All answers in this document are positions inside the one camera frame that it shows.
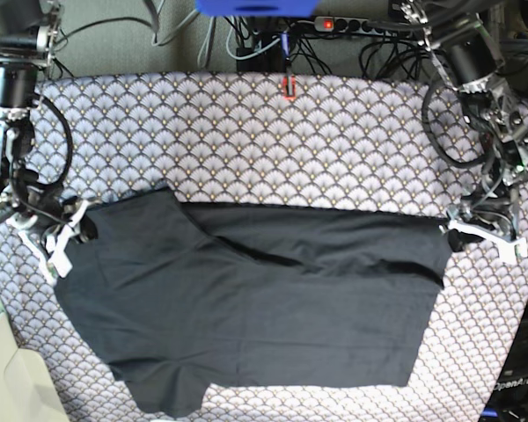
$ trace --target red tag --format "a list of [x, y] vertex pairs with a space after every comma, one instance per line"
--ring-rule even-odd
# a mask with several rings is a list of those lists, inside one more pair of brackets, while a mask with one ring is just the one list
[[296, 77], [283, 77], [283, 97], [289, 101], [296, 99]]

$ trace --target blue object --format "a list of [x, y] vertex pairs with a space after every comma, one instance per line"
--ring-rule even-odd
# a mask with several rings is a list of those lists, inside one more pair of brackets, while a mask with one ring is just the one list
[[290, 58], [290, 38], [288, 37], [288, 33], [282, 33], [280, 35], [280, 39], [282, 40], [283, 57], [289, 59]]
[[498, 418], [499, 414], [493, 409], [489, 409], [487, 407], [483, 410], [483, 412], [481, 413], [481, 416], [486, 417], [486, 418]]
[[210, 16], [311, 16], [319, 0], [197, 0], [197, 10]]

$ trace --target cable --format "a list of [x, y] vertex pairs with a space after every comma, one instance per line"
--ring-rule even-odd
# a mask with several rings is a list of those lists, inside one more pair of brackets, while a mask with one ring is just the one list
[[317, 56], [317, 53], [315, 52], [315, 49], [313, 48], [309, 40], [303, 38], [299, 41], [299, 44], [301, 47], [305, 47], [307, 51], [309, 52], [310, 57], [306, 57], [308, 60], [313, 59], [320, 66], [323, 73], [327, 75], [333, 74], [333, 70], [330, 68], [330, 66], [328, 66], [328, 64], [326, 64], [324, 61], [319, 59], [319, 57]]
[[436, 93], [436, 90], [440, 87], [444, 87], [444, 81], [442, 79], [436, 79], [435, 81], [433, 81], [430, 84], [429, 89], [426, 91], [426, 95], [424, 96], [424, 100], [422, 101], [422, 128], [424, 129], [426, 136], [429, 138], [430, 144], [436, 150], [436, 153], [440, 156], [440, 158], [442, 158], [447, 164], [451, 165], [452, 167], [456, 167], [459, 169], [471, 169], [476, 165], [483, 164], [486, 160], [485, 154], [478, 156], [477, 158], [474, 158], [471, 161], [462, 162], [449, 156], [444, 150], [444, 148], [438, 143], [434, 132], [432, 132], [432, 127], [430, 126], [429, 107], [430, 102], [432, 101], [432, 98]]
[[489, 214], [489, 215], [494, 215], [495, 217], [499, 217], [499, 218], [501, 218], [502, 220], [506, 221], [509, 224], [510, 229], [513, 229], [512, 221], [506, 215], [503, 215], [501, 213], [497, 213], [496, 211], [481, 210], [479, 213], [477, 213], [476, 217], [479, 218], [480, 220], [482, 220], [483, 222], [485, 222], [486, 224], [490, 224], [490, 222], [485, 220], [479, 214]]
[[150, 14], [150, 28], [153, 33], [158, 33], [160, 30], [160, 18], [158, 16], [157, 8], [152, 0], [143, 0], [143, 3]]
[[[407, 63], [409, 60], [416, 59], [421, 62], [423, 60], [430, 59], [429, 54], [419, 47], [416, 47], [403, 40], [398, 40], [396, 41], [396, 43], [406, 45], [407, 49], [405, 51], [397, 53], [391, 60], [388, 60], [378, 72], [376, 79], [387, 78], [391, 76], [397, 70], [398, 67], [401, 67], [407, 75], [409, 72], [408, 69], [405, 68], [405, 63]], [[429, 75], [426, 70], [424, 70], [424, 72], [429, 78]]]
[[211, 60], [211, 50], [213, 49], [213, 40], [215, 39], [217, 18], [211, 17], [209, 20], [208, 33], [203, 40], [200, 52], [197, 55], [197, 66], [200, 69], [206, 69], [209, 66]]
[[245, 22], [245, 20], [242, 18], [242, 17], [238, 17], [238, 22], [240, 23], [240, 31], [243, 32], [243, 27], [246, 29], [246, 31], [250, 34], [250, 36], [254, 36], [254, 31], [253, 29], [248, 26], [248, 24]]
[[13, 193], [13, 195], [16, 198], [18, 198], [19, 203], [21, 205], [23, 205], [24, 207], [26, 207], [30, 211], [34, 211], [35, 214], [43, 215], [43, 216], [47, 217], [48, 219], [50, 219], [50, 220], [52, 220], [54, 222], [57, 222], [57, 223], [59, 223], [61, 225], [65, 225], [65, 224], [69, 224], [70, 223], [70, 222], [67, 222], [67, 221], [63, 220], [62, 218], [56, 217], [56, 216], [48, 213], [47, 211], [44, 211], [44, 210], [39, 209], [37, 207], [34, 207], [33, 205], [31, 205], [29, 202], [27, 202], [27, 200], [25, 200], [21, 196], [21, 194], [19, 193], [19, 190], [18, 190], [18, 181], [16, 180], [16, 178], [14, 178], [14, 162], [13, 161], [10, 163], [10, 169], [8, 171], [8, 179], [10, 181], [11, 192]]
[[74, 76], [74, 73], [72, 73], [69, 68], [67, 68], [64, 64], [61, 63], [61, 61], [59, 59], [53, 59], [53, 62], [55, 62], [55, 64], [58, 66], [58, 68], [61, 70], [62, 74], [61, 74], [61, 77], [62, 75], [64, 75], [64, 72], [67, 72], [70, 77], [76, 77]]
[[[500, 142], [496, 142], [495, 143], [497, 145], [497, 147], [499, 149], [501, 149], [501, 155], [503, 154], [503, 151], [502, 151], [502, 144]], [[504, 179], [504, 175], [505, 175], [505, 172], [506, 172], [506, 165], [504, 164], [504, 161], [502, 159], [500, 159], [499, 157], [499, 163], [501, 164], [501, 170], [499, 171], [499, 177], [497, 178], [497, 180], [494, 182], [493, 186], [491, 186], [491, 188], [485, 192], [485, 194], [479, 198], [479, 200], [477, 202], [475, 202], [473, 205], [472, 205], [472, 209], [475, 209], [477, 207], [479, 207], [480, 205], [482, 205], [486, 200], [488, 200], [491, 195], [493, 193], [495, 193], [496, 189], [499, 187], [499, 185], [501, 184], [502, 180]]]
[[472, 0], [459, 0], [456, 5], [451, 8], [445, 8], [439, 12], [434, 13], [430, 17], [429, 22], [424, 24], [397, 24], [394, 22], [383, 22], [383, 21], [371, 21], [368, 23], [369, 27], [375, 29], [383, 29], [386, 31], [397, 31], [397, 32], [413, 32], [420, 31], [429, 26], [438, 26], [444, 22], [449, 22], [455, 18], [459, 13], [463, 12], [464, 7], [466, 7]]
[[231, 28], [234, 29], [235, 33], [237, 33], [237, 43], [240, 44], [241, 47], [244, 47], [245, 41], [250, 40], [250, 36], [245, 38], [242, 31], [235, 24], [233, 24], [229, 18], [227, 18], [226, 16], [223, 16], [223, 19], [225, 19], [227, 23], [231, 26]]
[[293, 64], [293, 63], [295, 62], [295, 60], [296, 60], [300, 55], [302, 55], [302, 56], [305, 58], [305, 60], [307, 61], [307, 64], [309, 64], [309, 67], [311, 68], [311, 72], [312, 72], [312, 74], [313, 74], [313, 75], [316, 75], [316, 74], [317, 74], [317, 70], [315, 69], [315, 66], [313, 66], [312, 57], [310, 57], [307, 53], [305, 53], [305, 52], [303, 51], [303, 45], [302, 45], [302, 43], [301, 43], [301, 40], [299, 40], [299, 41], [297, 42], [297, 45], [298, 45], [299, 49], [298, 49], [297, 53], [295, 53], [294, 55], [292, 55], [292, 56], [290, 57], [290, 59], [291, 59], [291, 63]]
[[[399, 45], [406, 46], [407, 50], [404, 52], [399, 52]], [[406, 69], [404, 67], [405, 61], [401, 60], [401, 58], [405, 55], [410, 55], [410, 54], [412, 54], [411, 57], [416, 56], [422, 50], [419, 47], [415, 47], [413, 44], [411, 44], [411, 42], [407, 42], [407, 41], [399, 40], [399, 39], [387, 40], [385, 39], [385, 37], [381, 41], [371, 42], [370, 44], [362, 48], [362, 51], [360, 52], [358, 56], [358, 62], [360, 64], [362, 76], [367, 79], [374, 79], [373, 75], [370, 75], [370, 63], [373, 57], [382, 51], [383, 46], [392, 46], [392, 52], [389, 54], [389, 56], [385, 60], [385, 63], [382, 64], [381, 69], [375, 78], [379, 79], [380, 77], [388, 76], [388, 75], [385, 75], [385, 73], [387, 73], [385, 69], [388, 69], [390, 64], [394, 63], [396, 66], [401, 66], [401, 68], [403, 68], [403, 70], [405, 71], [406, 75], [408, 75], [409, 78], [413, 79], [414, 77], [411, 75], [411, 72], [409, 71], [409, 69]], [[364, 57], [369, 50], [373, 50], [373, 51], [371, 51], [370, 55], [368, 56], [368, 59], [364, 63]]]
[[229, 31], [229, 35], [227, 35], [227, 41], [225, 42], [225, 46], [227, 48], [227, 54], [232, 59], [235, 59], [235, 60], [250, 60], [250, 59], [253, 59], [254, 57], [258, 57], [259, 55], [267, 52], [270, 48], [272, 48], [272, 47], [274, 47], [274, 46], [276, 46], [277, 44], [280, 43], [280, 39], [276, 38], [275, 40], [270, 42], [267, 46], [265, 46], [264, 48], [261, 48], [258, 51], [255, 51], [254, 53], [251, 53], [249, 55], [238, 56], [238, 55], [234, 55], [232, 53], [232, 51], [231, 51], [231, 37], [232, 37], [233, 33], [234, 33], [234, 30], [233, 30], [233, 28], [231, 28], [230, 31]]
[[59, 120], [62, 126], [62, 130], [64, 131], [64, 136], [67, 142], [67, 156], [64, 162], [64, 168], [62, 169], [61, 174], [57, 178], [57, 180], [51, 184], [45, 185], [45, 184], [38, 184], [38, 187], [42, 190], [49, 190], [53, 189], [59, 186], [62, 186], [65, 179], [69, 175], [70, 166], [72, 165], [72, 156], [74, 154], [74, 140], [72, 139], [72, 133], [70, 132], [70, 125], [69, 122], [66, 120], [64, 115], [62, 115], [61, 110], [59, 110], [56, 105], [51, 101], [49, 98], [45, 96], [39, 96], [39, 94], [33, 94], [32, 96], [34, 101], [39, 101], [43, 103], [43, 105], [48, 108], [51, 113]]
[[112, 24], [112, 23], [115, 23], [115, 22], [136, 22], [137, 24], [141, 24], [141, 25], [147, 26], [148, 28], [152, 29], [152, 23], [151, 22], [148, 22], [148, 21], [146, 21], [144, 19], [135, 18], [135, 17], [132, 17], [132, 16], [124, 16], [122, 18], [102, 19], [102, 20], [97, 20], [96, 22], [92, 22], [92, 23], [90, 23], [88, 25], [80, 26], [79, 28], [75, 29], [74, 31], [71, 31], [71, 32], [67, 33], [64, 36], [64, 38], [61, 38], [60, 40], [58, 40], [55, 45], [56, 46], [59, 45], [60, 43], [68, 40], [69, 38], [73, 37], [77, 33], [81, 33], [82, 31], [85, 31], [86, 29], [89, 29], [89, 28], [92, 28], [92, 27], [98, 26], [98, 25]]
[[[165, 1], [166, 0], [161, 0], [160, 4], [157, 7], [157, 15], [159, 17], [160, 12], [162, 11], [163, 6], [165, 5]], [[173, 28], [161, 41], [158, 40], [158, 34], [155, 33], [152, 36], [151, 45], [153, 47], [162, 47], [170, 43], [176, 38], [176, 36], [182, 31], [182, 29], [185, 29], [190, 26], [197, 19], [197, 17], [200, 16], [200, 14], [201, 13], [196, 9], [190, 11], [187, 16], [175, 28]]]
[[62, 36], [64, 37], [64, 39], [65, 39], [65, 44], [64, 44], [64, 46], [62, 46], [62, 47], [59, 48], [59, 47], [58, 47], [58, 44], [60, 43], [60, 41], [59, 41], [59, 42], [56, 42], [56, 43], [55, 43], [55, 54], [59, 53], [60, 51], [63, 51], [66, 47], [69, 46], [69, 40], [66, 39], [67, 34], [64, 33], [64, 31], [62, 30], [62, 28], [59, 28], [59, 32], [60, 32], [60, 33], [62, 34]]
[[528, 68], [528, 60], [522, 66], [520, 66], [518, 69], [511, 70], [509, 72], [497, 72], [497, 75], [498, 76], [513, 76], [513, 75], [516, 75], [516, 74], [522, 72], [526, 68]]

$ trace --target fan-patterned fabric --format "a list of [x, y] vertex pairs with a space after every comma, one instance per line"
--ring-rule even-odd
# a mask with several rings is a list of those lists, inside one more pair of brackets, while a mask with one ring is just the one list
[[[425, 86], [299, 76], [297, 99], [281, 75], [181, 73], [62, 80], [43, 87], [76, 143], [66, 195], [115, 201], [166, 181], [183, 201], [285, 204], [443, 216], [477, 171], [451, 169], [422, 132]], [[452, 92], [439, 92], [435, 132], [468, 160]], [[528, 105], [521, 106], [528, 124]], [[34, 112], [45, 178], [62, 168], [62, 127]], [[520, 228], [528, 239], [528, 184]], [[406, 388], [212, 386], [192, 421], [475, 421], [517, 331], [528, 298], [528, 258], [508, 267], [485, 242], [448, 264]], [[48, 364], [71, 420], [150, 420], [82, 341], [37, 260], [0, 226], [0, 294], [20, 346]]]

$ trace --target black t-shirt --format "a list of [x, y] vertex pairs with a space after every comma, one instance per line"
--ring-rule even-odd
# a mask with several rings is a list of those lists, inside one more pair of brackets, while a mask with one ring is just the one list
[[407, 385], [451, 250], [440, 221], [296, 207], [99, 207], [59, 303], [147, 412], [206, 388]]

